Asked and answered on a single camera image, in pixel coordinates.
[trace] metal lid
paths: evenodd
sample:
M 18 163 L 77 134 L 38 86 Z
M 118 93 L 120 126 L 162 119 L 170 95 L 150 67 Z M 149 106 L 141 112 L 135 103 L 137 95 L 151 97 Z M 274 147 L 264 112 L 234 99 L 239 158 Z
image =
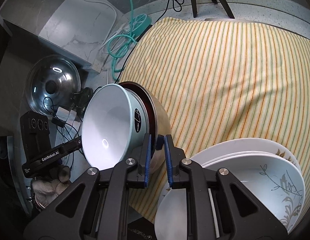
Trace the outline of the metal lid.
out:
M 52 116 L 53 104 L 54 110 L 59 105 L 71 106 L 72 93 L 79 91 L 80 78 L 76 67 L 60 55 L 39 60 L 26 83 L 26 98 L 31 109 L 48 117 Z

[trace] yellow striped fabric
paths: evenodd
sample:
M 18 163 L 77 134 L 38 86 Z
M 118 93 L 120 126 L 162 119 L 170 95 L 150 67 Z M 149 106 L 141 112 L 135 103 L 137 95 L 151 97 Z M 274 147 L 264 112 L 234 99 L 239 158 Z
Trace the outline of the yellow striped fabric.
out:
M 187 157 L 246 137 L 294 153 L 310 206 L 310 40 L 259 23 L 165 18 L 138 43 L 121 81 L 150 90 L 167 111 Z M 129 203 L 154 222 L 165 165 Z

